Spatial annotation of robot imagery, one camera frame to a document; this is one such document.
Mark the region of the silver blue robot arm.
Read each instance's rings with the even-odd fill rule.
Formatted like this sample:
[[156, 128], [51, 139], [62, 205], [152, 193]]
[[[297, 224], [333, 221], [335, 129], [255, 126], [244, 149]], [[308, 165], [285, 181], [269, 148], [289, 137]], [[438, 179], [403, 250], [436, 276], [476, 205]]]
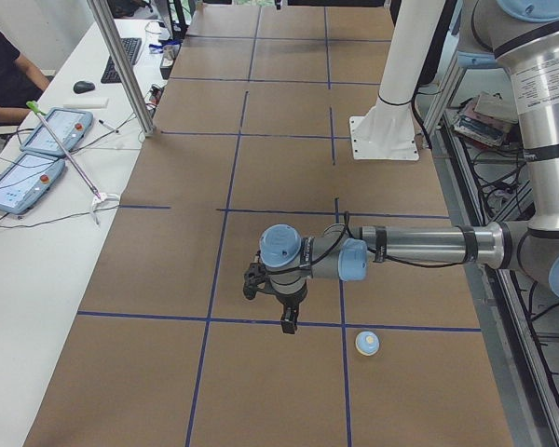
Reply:
[[273, 295], [283, 306], [284, 332], [296, 332], [309, 279], [362, 280], [372, 262], [519, 270], [559, 297], [559, 1], [467, 1], [459, 43], [462, 64], [495, 62], [511, 79], [533, 217], [450, 228], [339, 223], [319, 237], [273, 225], [260, 238], [243, 293]]

